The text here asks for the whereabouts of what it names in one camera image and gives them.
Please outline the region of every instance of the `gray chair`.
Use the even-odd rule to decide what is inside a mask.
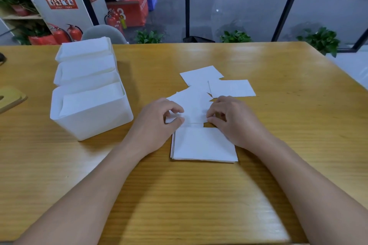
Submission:
[[[82,35],[82,41],[101,37],[110,38],[112,44],[129,44],[118,29],[107,24],[100,24],[87,29]]]

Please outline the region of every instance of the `shelf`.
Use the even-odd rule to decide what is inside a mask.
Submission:
[[[21,17],[19,15],[7,15],[5,17],[2,17],[3,20],[42,20],[42,17],[40,15],[29,15],[25,17]]]

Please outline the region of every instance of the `white container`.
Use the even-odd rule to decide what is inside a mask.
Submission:
[[[88,59],[113,54],[116,60],[110,38],[102,37],[79,42],[63,43],[56,54],[57,62]]]
[[[116,58],[113,54],[88,59],[68,60],[61,62],[56,70],[54,84],[69,84],[91,75],[99,75],[111,71],[117,72]]]
[[[100,91],[98,96],[86,98],[85,91],[98,91],[101,87],[117,82],[121,85],[121,89],[118,89],[120,96],[109,96],[106,91],[106,94]],[[66,110],[66,98],[70,98],[70,94],[78,94],[79,100],[75,99],[75,107],[69,107]],[[81,111],[77,110],[83,106],[91,107]],[[70,112],[73,110],[76,112],[60,115],[62,111]],[[133,113],[119,74],[109,72],[82,78],[77,82],[55,88],[52,92],[50,118],[75,136],[77,140],[85,140],[131,122]]]

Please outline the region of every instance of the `red fire extinguisher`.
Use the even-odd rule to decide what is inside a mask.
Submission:
[[[67,31],[69,32],[71,38],[74,41],[80,41],[82,40],[83,31],[76,25],[67,24],[69,25]]]
[[[52,28],[51,28],[51,33],[54,36],[56,42],[61,45],[62,43],[70,43],[72,42],[72,39],[70,38],[69,34],[62,28],[53,25],[51,23],[49,23]]]
[[[122,34],[122,23],[120,22],[120,16],[117,12],[115,12],[113,9],[110,9],[108,11],[108,14],[105,16],[105,23],[107,25],[113,26],[116,29],[118,29]]]

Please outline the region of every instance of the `wooden table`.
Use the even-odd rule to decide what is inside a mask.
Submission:
[[[0,85],[28,100],[0,115],[0,241],[16,239],[88,174],[131,124],[83,142],[50,120],[58,46],[0,47]],[[179,73],[214,65],[248,79],[242,98],[267,128],[368,207],[368,92],[302,42],[114,47],[133,114],[187,86]],[[171,161],[170,142],[128,177],[100,244],[234,244],[306,237],[285,195],[258,159]]]

